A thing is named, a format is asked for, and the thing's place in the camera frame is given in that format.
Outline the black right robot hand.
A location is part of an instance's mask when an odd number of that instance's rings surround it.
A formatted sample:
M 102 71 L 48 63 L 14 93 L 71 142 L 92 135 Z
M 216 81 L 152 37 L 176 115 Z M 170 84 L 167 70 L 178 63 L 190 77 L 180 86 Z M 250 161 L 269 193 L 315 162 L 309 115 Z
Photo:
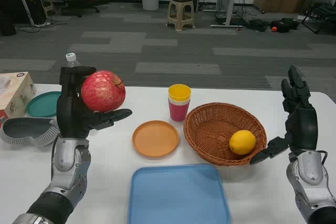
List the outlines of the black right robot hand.
M 250 164 L 254 165 L 267 158 L 274 158 L 288 148 L 300 154 L 304 150 L 317 148 L 318 122 L 315 108 L 309 102 L 310 91 L 298 69 L 291 66 L 288 79 L 281 82 L 284 111 L 288 113 L 285 122 L 286 133 L 283 138 L 276 137 L 268 142 L 267 147 L 254 155 Z

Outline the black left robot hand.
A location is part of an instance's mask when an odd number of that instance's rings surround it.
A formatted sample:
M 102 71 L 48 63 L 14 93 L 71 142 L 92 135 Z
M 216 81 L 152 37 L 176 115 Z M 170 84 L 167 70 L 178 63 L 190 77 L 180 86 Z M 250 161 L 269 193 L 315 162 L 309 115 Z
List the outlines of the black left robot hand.
M 63 138 L 86 138 L 90 130 L 102 130 L 132 114 L 130 109 L 112 109 L 107 112 L 89 108 L 81 93 L 84 82 L 97 72 L 92 66 L 62 67 L 59 84 L 61 95 L 57 100 L 57 123 Z

